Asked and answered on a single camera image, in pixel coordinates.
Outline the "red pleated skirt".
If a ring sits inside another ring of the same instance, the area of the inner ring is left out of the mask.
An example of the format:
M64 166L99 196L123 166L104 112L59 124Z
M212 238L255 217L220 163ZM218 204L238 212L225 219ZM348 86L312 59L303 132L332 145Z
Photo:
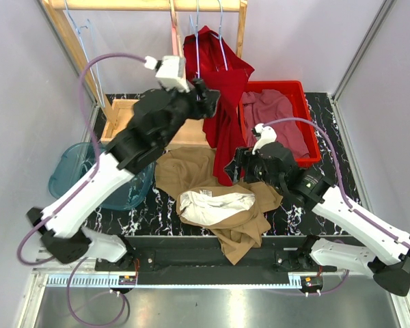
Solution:
M238 147L246 146L238 123L237 108L254 68L239 58L223 41L228 61L225 71L217 34L207 26L199 30L201 79L206 86L221 93L214 117L205 119L203 131L211 148L216 150L213 175L219 184L231 186L225 166L233 159ZM189 81L197 78L195 37L187 36L183 44L186 75Z

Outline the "red plastic bin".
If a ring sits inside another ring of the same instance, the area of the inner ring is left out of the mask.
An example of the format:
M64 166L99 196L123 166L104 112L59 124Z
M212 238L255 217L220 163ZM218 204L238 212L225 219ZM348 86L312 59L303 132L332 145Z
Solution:
M244 92L257 92L261 93L262 90L277 90L285 95L291 102L293 108L294 118L303 118L305 120L311 120L308 104L305 99L302 84L298 81L250 81ZM245 125L244 125L244 113L243 104L240 101L239 104L239 117L241 121L242 135L246 143ZM310 167L313 164L320 161L320 150L318 147L318 141L315 136L315 131L312 126L303 122L296 122L299 130L303 134L304 141L309 150L309 157L303 159L296 159L296 162L300 167Z

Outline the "wooden clothes rack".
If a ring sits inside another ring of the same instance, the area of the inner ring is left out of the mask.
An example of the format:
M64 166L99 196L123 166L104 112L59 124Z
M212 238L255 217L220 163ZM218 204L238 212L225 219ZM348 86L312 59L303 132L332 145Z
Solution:
M243 40L245 33L245 21L247 13L246 1L222 1L223 12L236 12L238 14L238 29L236 36L236 55L240 57L243 51ZM81 46L77 38L77 33L70 25L71 21L64 13L64 1L41 1L40 5L44 10L50 24L59 36L66 54L69 56L72 65L81 73L87 64ZM68 1L69 10L91 10L91 11L135 11L135 12L169 12L169 1ZM177 14L179 12L195 12L195 1L174 1ZM200 1L200 12L220 12L217 1ZM90 73L85 75L85 86L89 90L90 96L99 105L96 95L96 86ZM113 139L126 126L132 118L133 105L136 99L115 99L109 102L104 94L106 107L102 112L107 118L100 140L107 143Z

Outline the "tan garment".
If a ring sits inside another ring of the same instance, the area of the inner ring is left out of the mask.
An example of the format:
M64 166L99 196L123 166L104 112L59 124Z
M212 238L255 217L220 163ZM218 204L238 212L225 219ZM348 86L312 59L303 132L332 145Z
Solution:
M176 201L181 222L210 230L221 251L236 264L271 229L265 213L279 208L283 197L263 182L223 186L213 175L215 151L178 148L156 162L156 186Z

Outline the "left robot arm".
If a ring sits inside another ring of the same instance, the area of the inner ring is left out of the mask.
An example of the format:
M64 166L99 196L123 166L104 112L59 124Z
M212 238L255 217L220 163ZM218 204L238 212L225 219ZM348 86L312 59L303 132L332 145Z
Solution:
M134 254L119 236L83 227L83 222L114 191L155 162L186 120L211 118L220 93L201 79L190 91L149 90L133 105L126 128L105 146L94 150L94 166L61 198L46 208L31 208L27 217L41 234L53 259L69 264L81 258L100 258L118 270L133 265Z

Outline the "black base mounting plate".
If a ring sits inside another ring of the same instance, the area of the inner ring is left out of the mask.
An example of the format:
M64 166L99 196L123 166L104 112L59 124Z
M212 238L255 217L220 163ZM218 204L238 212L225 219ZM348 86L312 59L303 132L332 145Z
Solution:
M320 268L298 249L304 237L267 236L232 264L211 236L131 236L125 264L97 260L96 271L123 275L138 270L141 288L299 288L302 275L336 271Z

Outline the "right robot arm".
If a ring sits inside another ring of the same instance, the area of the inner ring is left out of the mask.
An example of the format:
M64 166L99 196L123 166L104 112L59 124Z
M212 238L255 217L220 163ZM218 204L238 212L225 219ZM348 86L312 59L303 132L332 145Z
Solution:
M405 297L410 290L410 233L402 231L349 199L340 187L312 168L299 167L278 142L256 150L238 148L225 167L232 182L264 182L280 195L339 225L360 247L309 236L297 253L305 271L331 266L371 277L384 290Z

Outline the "mauve cloth in bin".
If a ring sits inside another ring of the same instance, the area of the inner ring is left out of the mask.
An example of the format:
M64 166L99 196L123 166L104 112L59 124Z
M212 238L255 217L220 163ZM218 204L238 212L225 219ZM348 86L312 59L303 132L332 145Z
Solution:
M244 113L246 144L253 147L256 137L252 129L257 124L266 124L274 120L293 116L290 100L277 90L262 90L257 92L244 92L241 97ZM309 150L304 141L303 134L296 122L282 122L271 125L277 134L277 141L289 148L296 159L309 157Z

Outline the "teal plastic basket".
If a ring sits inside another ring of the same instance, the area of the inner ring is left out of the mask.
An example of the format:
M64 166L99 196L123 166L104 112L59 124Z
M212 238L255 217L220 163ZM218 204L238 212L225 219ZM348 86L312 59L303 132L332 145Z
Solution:
M94 147L90 142L76 143L61 156L49 179L49 192L63 196L95 164ZM154 179L155 164L151 163L135 178L114 191L100 206L110 210L131 210L146 198Z

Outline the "pink wooden hanger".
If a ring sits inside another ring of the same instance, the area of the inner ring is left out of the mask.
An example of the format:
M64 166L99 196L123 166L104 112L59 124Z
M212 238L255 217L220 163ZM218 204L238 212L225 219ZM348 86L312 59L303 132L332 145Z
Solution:
M180 36L180 30L178 28L178 15L175 11L174 1L169 0L169 9L171 16L171 35L172 35L172 51L173 54L179 57L184 57L184 51L182 46L182 40Z

